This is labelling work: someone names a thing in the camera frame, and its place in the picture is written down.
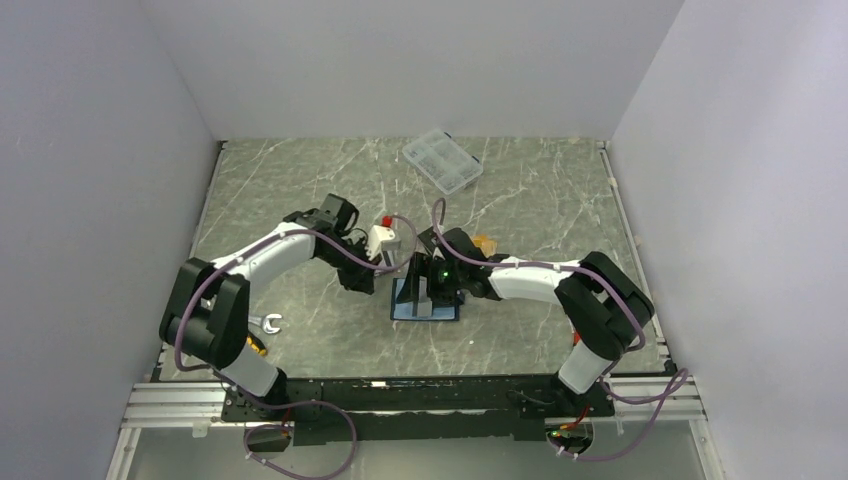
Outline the silver credit card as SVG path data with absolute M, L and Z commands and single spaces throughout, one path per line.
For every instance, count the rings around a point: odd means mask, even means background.
M 429 299 L 416 300 L 412 303 L 411 317 L 413 320 L 427 320 L 432 316 L 433 305 Z

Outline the blue leather card holder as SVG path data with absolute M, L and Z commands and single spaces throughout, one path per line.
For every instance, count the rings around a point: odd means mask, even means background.
M 460 309 L 464 304 L 465 295 L 459 292 L 447 303 L 433 302 L 421 298 L 415 302 L 399 300 L 405 280 L 394 278 L 391 290 L 389 318 L 400 322 L 456 322 L 460 319 Z

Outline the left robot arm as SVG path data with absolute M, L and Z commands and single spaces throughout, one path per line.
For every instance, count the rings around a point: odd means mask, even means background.
M 231 254 L 188 259 L 178 270 L 159 326 L 176 369 L 216 373 L 248 394 L 248 407 L 258 417 L 279 417 L 289 400 L 287 375 L 248 343 L 251 295 L 312 260 L 334 268 L 344 289 L 372 294 L 376 274 L 396 267 L 385 252 L 399 237 L 377 224 L 354 239 L 358 218 L 351 202 L 329 194 L 319 207 L 290 213 Z

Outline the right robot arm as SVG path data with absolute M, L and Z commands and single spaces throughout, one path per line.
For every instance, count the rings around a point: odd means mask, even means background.
M 420 234 L 404 279 L 393 284 L 395 320 L 446 321 L 459 316 L 462 296 L 493 301 L 531 300 L 561 306 L 578 340 L 551 388 L 557 411 L 574 415 L 590 388 L 624 354 L 644 341 L 655 315 L 648 296 L 604 253 L 566 262 L 486 255 L 463 230 Z

